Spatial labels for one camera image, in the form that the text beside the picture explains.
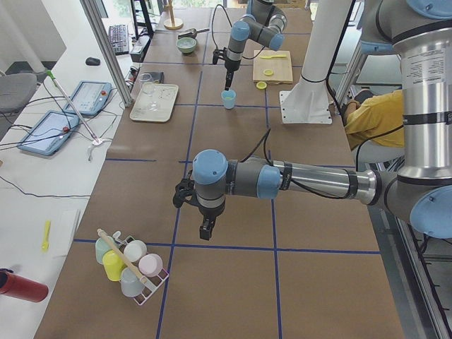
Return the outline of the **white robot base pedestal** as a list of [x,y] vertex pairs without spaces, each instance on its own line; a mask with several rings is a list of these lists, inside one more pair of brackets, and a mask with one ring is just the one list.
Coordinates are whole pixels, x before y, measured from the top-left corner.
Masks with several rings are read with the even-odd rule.
[[350,20],[352,0],[323,0],[318,4],[299,82],[280,92],[284,124],[331,124],[326,88],[339,40]]

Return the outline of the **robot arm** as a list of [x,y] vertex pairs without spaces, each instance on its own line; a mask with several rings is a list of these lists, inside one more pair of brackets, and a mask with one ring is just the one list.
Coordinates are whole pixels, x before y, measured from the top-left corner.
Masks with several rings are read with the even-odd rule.
[[272,1],[248,1],[246,13],[232,25],[229,44],[223,49],[227,70],[225,90],[231,88],[233,75],[240,67],[247,40],[278,51],[285,39],[283,30],[286,27],[286,15]]
[[203,215],[210,239],[226,195],[273,199],[287,190],[378,206],[438,239],[451,237],[451,2],[366,1],[362,51],[399,54],[402,88],[364,101],[342,115],[354,151],[365,141],[390,146],[396,138],[404,165],[393,174],[330,169],[247,155],[228,160],[217,150],[195,156],[190,204]]

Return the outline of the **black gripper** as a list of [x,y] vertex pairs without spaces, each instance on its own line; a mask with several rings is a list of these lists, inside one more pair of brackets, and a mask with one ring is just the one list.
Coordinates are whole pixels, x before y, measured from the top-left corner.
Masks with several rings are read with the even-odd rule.
[[212,237],[212,229],[215,226],[216,218],[223,213],[224,207],[206,208],[201,206],[198,209],[203,216],[203,221],[199,229],[199,237],[202,240],[209,241]]
[[225,90],[229,90],[231,88],[234,72],[239,69],[240,64],[241,60],[225,60],[225,68],[227,69],[225,77]]

